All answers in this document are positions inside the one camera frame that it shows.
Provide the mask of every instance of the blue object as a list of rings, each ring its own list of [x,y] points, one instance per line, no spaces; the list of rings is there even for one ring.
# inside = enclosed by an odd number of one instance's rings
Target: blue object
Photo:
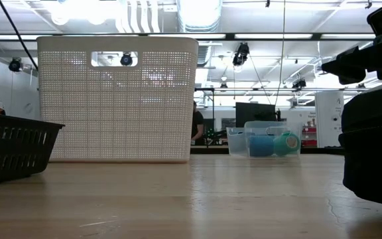
[[[249,156],[250,157],[268,157],[274,153],[275,136],[256,135],[249,137]]]
[[[282,157],[300,149],[300,139],[291,132],[285,132],[273,140],[274,152]]]

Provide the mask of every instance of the security camera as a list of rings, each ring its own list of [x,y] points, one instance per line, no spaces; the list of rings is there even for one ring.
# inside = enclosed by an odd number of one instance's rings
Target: security camera
[[[302,89],[306,87],[306,80],[305,79],[300,79],[300,80],[297,80],[295,82],[292,83],[292,87],[293,89]]]
[[[23,71],[23,63],[21,62],[21,58],[13,57],[12,61],[8,65],[8,69],[12,72],[22,72]]]
[[[235,56],[233,57],[232,64],[234,66],[242,66],[247,60],[247,55],[250,54],[250,48],[247,43],[240,43]]]
[[[124,52],[122,58],[120,59],[120,64],[122,66],[132,65],[132,57],[130,52]]]

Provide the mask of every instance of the desk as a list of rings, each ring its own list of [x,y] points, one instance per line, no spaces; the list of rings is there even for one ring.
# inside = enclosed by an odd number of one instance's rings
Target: desk
[[[382,238],[382,205],[344,159],[193,155],[189,164],[63,164],[0,184],[0,238]]]

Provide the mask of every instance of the ventilation duct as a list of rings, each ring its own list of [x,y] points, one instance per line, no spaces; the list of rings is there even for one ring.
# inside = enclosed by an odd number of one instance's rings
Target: ventilation duct
[[[215,33],[219,30],[222,0],[176,0],[178,26],[182,33]],[[205,66],[212,46],[198,47],[197,66]]]

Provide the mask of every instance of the white plastic basket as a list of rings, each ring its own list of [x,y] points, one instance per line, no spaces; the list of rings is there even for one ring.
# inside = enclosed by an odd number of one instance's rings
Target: white plastic basket
[[[138,63],[95,67],[95,51]],[[66,125],[51,160],[189,160],[197,52],[186,38],[38,38],[42,119]]]

